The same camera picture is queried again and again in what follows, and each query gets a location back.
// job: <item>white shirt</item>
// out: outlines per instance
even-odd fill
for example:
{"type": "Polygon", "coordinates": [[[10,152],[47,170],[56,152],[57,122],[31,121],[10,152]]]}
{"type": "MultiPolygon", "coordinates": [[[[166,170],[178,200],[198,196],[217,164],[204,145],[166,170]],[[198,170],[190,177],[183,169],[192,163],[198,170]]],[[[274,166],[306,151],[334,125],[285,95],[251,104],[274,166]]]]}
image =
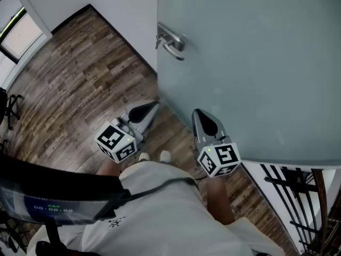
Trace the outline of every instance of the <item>white shirt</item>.
{"type": "MultiPolygon", "coordinates": [[[[137,194],[166,180],[184,177],[191,176],[170,165],[140,162],[126,169],[120,180],[131,194],[137,194]]],[[[252,256],[254,245],[258,252],[284,255],[281,248],[246,219],[228,227],[215,221],[196,187],[184,182],[129,202],[115,213],[116,218],[93,225],[59,228],[61,241],[70,249],[100,256],[252,256]]],[[[38,241],[48,241],[45,227],[31,240],[29,256],[35,255],[38,241]]]]}

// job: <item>baseboard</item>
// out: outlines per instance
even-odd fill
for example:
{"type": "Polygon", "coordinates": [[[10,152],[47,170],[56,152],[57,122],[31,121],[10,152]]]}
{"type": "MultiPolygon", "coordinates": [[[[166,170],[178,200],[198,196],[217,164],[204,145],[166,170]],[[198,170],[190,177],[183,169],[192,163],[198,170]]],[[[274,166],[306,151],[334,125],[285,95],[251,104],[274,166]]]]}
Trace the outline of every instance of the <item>baseboard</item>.
{"type": "Polygon", "coordinates": [[[73,15],[71,15],[69,18],[63,21],[60,25],[58,25],[55,29],[51,31],[52,35],[55,34],[58,30],[60,30],[62,27],[64,27],[73,18],[75,18],[76,16],[80,15],[81,13],[85,12],[88,9],[93,9],[107,23],[107,25],[118,35],[118,37],[120,37],[121,40],[135,53],[135,55],[148,67],[148,69],[155,76],[157,76],[157,72],[150,66],[150,64],[137,52],[135,48],[133,48],[132,45],[130,45],[127,39],[123,37],[122,34],[118,32],[118,30],[114,28],[112,24],[101,13],[99,13],[98,10],[91,4],[88,4],[85,7],[82,7],[79,11],[75,12],[73,15]]]}
{"type": "Polygon", "coordinates": [[[62,27],[64,27],[68,22],[70,22],[73,18],[77,17],[78,15],[82,14],[86,10],[90,9],[92,6],[90,4],[87,4],[85,7],[82,7],[79,11],[76,11],[73,15],[66,18],[64,21],[62,21],[55,29],[51,31],[52,35],[56,34],[58,30],[60,30],[62,27]]]}

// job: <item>digital timer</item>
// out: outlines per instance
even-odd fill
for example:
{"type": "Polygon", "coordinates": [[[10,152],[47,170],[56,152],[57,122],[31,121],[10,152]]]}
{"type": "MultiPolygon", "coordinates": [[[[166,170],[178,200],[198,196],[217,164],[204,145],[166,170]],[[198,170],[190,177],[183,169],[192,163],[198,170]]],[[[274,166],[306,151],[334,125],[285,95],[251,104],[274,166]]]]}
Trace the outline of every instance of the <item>digital timer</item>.
{"type": "Polygon", "coordinates": [[[52,212],[68,212],[68,213],[70,213],[70,212],[73,212],[73,210],[69,210],[69,209],[58,209],[58,208],[52,208],[52,207],[48,207],[48,208],[46,208],[46,207],[42,207],[42,206],[34,206],[33,207],[34,209],[36,209],[36,210],[41,210],[41,211],[52,211],[52,212]]]}

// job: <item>marker cube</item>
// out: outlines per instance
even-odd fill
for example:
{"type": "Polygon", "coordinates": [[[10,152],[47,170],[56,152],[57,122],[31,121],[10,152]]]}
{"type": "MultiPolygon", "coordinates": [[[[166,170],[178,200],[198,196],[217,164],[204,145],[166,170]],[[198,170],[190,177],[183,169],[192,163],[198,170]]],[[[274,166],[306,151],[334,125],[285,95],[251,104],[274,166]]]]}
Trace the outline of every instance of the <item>marker cube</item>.
{"type": "Polygon", "coordinates": [[[101,151],[116,163],[137,152],[136,140],[110,122],[105,122],[94,140],[101,151]]]}
{"type": "Polygon", "coordinates": [[[241,159],[237,145],[225,143],[203,147],[198,162],[212,178],[232,173],[241,159]]]}

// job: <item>screen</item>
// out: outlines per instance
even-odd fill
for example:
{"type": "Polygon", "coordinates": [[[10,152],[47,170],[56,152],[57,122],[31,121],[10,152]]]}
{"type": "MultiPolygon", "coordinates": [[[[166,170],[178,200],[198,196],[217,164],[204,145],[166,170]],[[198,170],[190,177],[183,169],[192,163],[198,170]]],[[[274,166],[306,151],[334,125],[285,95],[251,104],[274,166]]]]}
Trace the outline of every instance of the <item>screen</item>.
{"type": "Polygon", "coordinates": [[[9,216],[27,222],[54,220],[57,225],[92,223],[108,201],[62,201],[27,196],[0,188],[9,216]]]}

